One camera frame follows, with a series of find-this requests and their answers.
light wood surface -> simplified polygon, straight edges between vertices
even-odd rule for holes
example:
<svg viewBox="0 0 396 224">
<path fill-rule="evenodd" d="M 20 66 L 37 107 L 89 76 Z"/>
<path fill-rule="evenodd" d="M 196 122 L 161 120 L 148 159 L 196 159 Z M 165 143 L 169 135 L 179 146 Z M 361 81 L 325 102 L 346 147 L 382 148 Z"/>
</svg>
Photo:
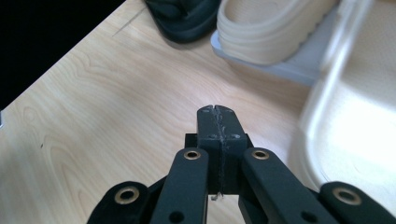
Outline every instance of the light wood surface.
<svg viewBox="0 0 396 224">
<path fill-rule="evenodd" d="M 153 184 L 205 105 L 233 109 L 286 161 L 308 92 L 225 62 L 209 36 L 167 43 L 127 0 L 2 112 L 0 223 L 85 223 L 114 185 Z M 236 201 L 209 202 L 207 223 L 242 223 Z"/>
</svg>

black metal arm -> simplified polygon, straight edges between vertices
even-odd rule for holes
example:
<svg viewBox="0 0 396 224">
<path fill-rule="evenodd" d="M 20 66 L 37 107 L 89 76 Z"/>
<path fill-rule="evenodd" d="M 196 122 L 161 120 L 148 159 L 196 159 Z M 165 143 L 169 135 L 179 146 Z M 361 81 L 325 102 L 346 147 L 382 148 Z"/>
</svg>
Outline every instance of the black metal arm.
<svg viewBox="0 0 396 224">
<path fill-rule="evenodd" d="M 327 183 L 320 193 L 304 187 L 276 154 L 252 145 L 231 109 L 205 106 L 197 118 L 168 176 L 149 188 L 118 184 L 88 223 L 206 223 L 208 194 L 238 194 L 246 223 L 396 223 L 346 183 Z"/>
</svg>

tabletop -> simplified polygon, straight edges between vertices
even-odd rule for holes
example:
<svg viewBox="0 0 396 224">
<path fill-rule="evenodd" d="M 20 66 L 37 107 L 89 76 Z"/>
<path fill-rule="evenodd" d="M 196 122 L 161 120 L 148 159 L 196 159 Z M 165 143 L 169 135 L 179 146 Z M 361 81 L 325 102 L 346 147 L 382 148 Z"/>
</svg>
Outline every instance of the tabletop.
<svg viewBox="0 0 396 224">
<path fill-rule="evenodd" d="M 226 62 L 209 38 L 170 43 L 127 0 L 82 39 L 2 111 L 0 223 L 85 223 L 114 185 L 155 183 L 206 105 L 287 163 L 309 88 Z M 209 200 L 207 223 L 241 222 L 236 196 Z"/>
</svg>

round hole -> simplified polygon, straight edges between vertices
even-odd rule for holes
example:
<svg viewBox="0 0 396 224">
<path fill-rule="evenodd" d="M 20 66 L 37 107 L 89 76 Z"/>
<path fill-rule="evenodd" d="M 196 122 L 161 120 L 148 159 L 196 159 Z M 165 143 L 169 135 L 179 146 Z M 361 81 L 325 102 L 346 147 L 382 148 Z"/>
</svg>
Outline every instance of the round hole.
<svg viewBox="0 0 396 224">
<path fill-rule="evenodd" d="M 180 223 L 184 220 L 184 216 L 181 212 L 173 212 L 169 215 L 169 221 L 172 223 Z"/>
<path fill-rule="evenodd" d="M 310 212 L 303 211 L 301 213 L 301 217 L 303 218 L 303 220 L 305 220 L 309 223 L 317 223 L 318 222 L 317 216 L 315 216 L 314 214 L 312 214 Z"/>
<path fill-rule="evenodd" d="M 197 151 L 187 151 L 184 153 L 184 158 L 186 158 L 187 160 L 197 160 L 201 157 L 201 153 L 197 152 Z"/>
<path fill-rule="evenodd" d="M 231 138 L 235 138 L 235 139 L 241 138 L 241 135 L 233 133 L 233 134 L 231 134 Z"/>
<path fill-rule="evenodd" d="M 136 187 L 128 186 L 123 189 L 120 189 L 116 196 L 114 197 L 114 201 L 119 204 L 128 204 L 133 203 L 139 197 L 139 190 Z"/>
<path fill-rule="evenodd" d="M 262 150 L 253 151 L 252 156 L 258 160 L 267 160 L 270 158 L 270 155 Z"/>
<path fill-rule="evenodd" d="M 350 189 L 336 188 L 332 190 L 332 194 L 336 199 L 349 205 L 360 205 L 361 197 Z"/>
</svg>

dark floor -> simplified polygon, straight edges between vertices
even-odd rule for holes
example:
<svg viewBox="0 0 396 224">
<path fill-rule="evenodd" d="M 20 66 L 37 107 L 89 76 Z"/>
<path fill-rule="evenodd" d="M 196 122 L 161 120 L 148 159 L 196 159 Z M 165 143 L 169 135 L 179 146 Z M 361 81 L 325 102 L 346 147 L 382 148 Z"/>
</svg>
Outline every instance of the dark floor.
<svg viewBox="0 0 396 224">
<path fill-rule="evenodd" d="M 0 110 L 9 105 L 124 0 L 0 3 Z"/>
</svg>

